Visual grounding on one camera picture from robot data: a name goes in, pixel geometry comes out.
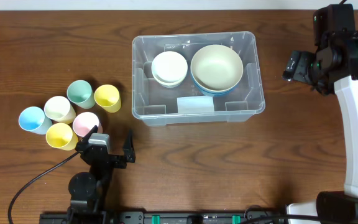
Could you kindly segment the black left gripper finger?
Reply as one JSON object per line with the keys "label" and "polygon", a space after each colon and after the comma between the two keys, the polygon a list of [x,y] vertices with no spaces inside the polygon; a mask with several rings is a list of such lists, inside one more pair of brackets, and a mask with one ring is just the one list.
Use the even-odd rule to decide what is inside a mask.
{"label": "black left gripper finger", "polygon": [[78,141],[77,146],[87,145],[89,143],[89,139],[90,139],[91,135],[94,133],[97,133],[98,130],[99,130],[99,128],[97,125],[93,126],[91,128],[91,130]]}
{"label": "black left gripper finger", "polygon": [[122,149],[124,151],[124,156],[126,158],[126,162],[130,162],[130,163],[134,163],[135,159],[136,159],[132,137],[133,137],[133,134],[132,134],[132,131],[130,130],[127,134],[126,140],[122,147]]}

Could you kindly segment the pink cup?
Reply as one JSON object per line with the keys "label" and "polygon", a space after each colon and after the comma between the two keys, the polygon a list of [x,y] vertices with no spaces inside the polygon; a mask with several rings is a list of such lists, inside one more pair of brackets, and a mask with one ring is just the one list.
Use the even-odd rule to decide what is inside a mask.
{"label": "pink cup", "polygon": [[86,136],[94,126],[98,127],[97,133],[103,132],[98,116],[92,112],[81,113],[73,121],[73,130],[79,137]]}

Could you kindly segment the yellow cup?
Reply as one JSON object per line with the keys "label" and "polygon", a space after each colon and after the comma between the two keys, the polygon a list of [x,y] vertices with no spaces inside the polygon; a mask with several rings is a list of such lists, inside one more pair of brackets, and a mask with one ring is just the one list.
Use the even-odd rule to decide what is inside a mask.
{"label": "yellow cup", "polygon": [[65,151],[73,150],[78,143],[78,136],[65,123],[53,124],[48,129],[45,138],[49,146]]}
{"label": "yellow cup", "polygon": [[94,100],[109,113],[116,113],[121,109],[121,96],[113,85],[99,86],[94,92]]}

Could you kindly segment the cream cup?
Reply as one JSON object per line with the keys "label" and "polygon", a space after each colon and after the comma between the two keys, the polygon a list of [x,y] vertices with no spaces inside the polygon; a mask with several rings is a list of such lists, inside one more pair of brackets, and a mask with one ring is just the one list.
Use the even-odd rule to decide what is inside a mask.
{"label": "cream cup", "polygon": [[58,122],[70,124],[74,121],[76,113],[70,101],[64,96],[50,98],[44,106],[45,115]]}

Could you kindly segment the green cup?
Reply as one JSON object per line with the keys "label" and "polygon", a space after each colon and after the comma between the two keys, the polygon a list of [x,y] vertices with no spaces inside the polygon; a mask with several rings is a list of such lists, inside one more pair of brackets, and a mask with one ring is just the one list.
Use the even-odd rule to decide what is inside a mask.
{"label": "green cup", "polygon": [[91,85],[85,80],[76,80],[67,88],[68,99],[83,109],[92,108],[96,102]]}

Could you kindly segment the blue cup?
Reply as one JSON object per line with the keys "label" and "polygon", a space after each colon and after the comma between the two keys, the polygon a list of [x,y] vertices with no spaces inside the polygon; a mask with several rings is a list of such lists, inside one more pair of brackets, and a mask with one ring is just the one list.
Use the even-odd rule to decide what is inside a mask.
{"label": "blue cup", "polygon": [[53,125],[43,109],[36,106],[23,110],[19,115],[18,122],[23,130],[41,135],[46,134],[48,129]]}

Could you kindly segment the small grey bowl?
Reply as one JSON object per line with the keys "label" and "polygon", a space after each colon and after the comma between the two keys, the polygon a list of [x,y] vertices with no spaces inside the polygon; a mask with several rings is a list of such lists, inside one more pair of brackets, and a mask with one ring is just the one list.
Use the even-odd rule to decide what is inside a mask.
{"label": "small grey bowl", "polygon": [[165,88],[175,88],[181,85],[181,82],[178,83],[160,83]]}

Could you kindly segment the small yellow bowl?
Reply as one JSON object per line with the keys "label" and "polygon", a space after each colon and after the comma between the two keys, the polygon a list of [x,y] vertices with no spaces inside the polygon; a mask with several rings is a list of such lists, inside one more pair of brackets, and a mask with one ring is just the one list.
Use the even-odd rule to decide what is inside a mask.
{"label": "small yellow bowl", "polygon": [[183,82],[186,78],[186,74],[180,75],[179,73],[170,73],[169,75],[162,75],[162,77],[153,74],[153,77],[162,86],[166,88],[175,88]]}

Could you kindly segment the small white bowl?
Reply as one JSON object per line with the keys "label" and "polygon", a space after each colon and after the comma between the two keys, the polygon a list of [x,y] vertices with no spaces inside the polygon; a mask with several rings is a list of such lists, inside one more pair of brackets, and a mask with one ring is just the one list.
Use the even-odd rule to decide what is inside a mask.
{"label": "small white bowl", "polygon": [[169,75],[170,73],[187,74],[188,63],[184,56],[177,52],[166,51],[158,54],[152,61],[152,74]]}

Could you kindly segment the dark blue bowl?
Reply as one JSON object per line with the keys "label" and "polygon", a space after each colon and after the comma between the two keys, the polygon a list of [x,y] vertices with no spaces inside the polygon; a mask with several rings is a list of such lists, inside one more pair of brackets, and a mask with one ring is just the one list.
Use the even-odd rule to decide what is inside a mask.
{"label": "dark blue bowl", "polygon": [[234,86],[233,88],[227,90],[227,91],[223,91],[223,92],[219,92],[219,93],[213,93],[211,91],[207,91],[205,89],[203,89],[201,86],[199,86],[199,84],[195,83],[195,86],[199,89],[199,91],[206,95],[206,96],[211,96],[211,97],[215,97],[215,96],[223,96],[226,94],[229,94],[230,92],[234,91],[237,88],[237,85]]}
{"label": "dark blue bowl", "polygon": [[228,89],[228,90],[224,90],[224,91],[213,91],[213,90],[208,90],[207,88],[202,87],[195,79],[195,76],[193,74],[191,74],[191,79],[193,80],[195,86],[199,89],[200,92],[202,92],[202,94],[204,95],[208,95],[208,96],[223,96],[226,95],[232,91],[234,91],[240,84],[240,82],[237,82],[232,88]]}

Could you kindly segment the large cream bowl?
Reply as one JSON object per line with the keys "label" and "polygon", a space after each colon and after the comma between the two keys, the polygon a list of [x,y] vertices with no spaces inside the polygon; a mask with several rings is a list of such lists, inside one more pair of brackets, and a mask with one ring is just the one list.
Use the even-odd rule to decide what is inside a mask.
{"label": "large cream bowl", "polygon": [[207,45],[194,54],[190,70],[202,87],[224,91],[240,82],[244,66],[233,49],[224,45]]}

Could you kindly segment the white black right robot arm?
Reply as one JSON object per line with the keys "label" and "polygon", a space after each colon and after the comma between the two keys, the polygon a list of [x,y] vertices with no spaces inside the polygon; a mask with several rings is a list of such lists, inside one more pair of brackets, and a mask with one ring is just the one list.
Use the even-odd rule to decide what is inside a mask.
{"label": "white black right robot arm", "polygon": [[312,202],[286,207],[284,223],[358,223],[358,30],[352,4],[341,1],[313,14],[316,52],[294,51],[283,79],[337,96],[344,128],[343,191],[320,192]]}

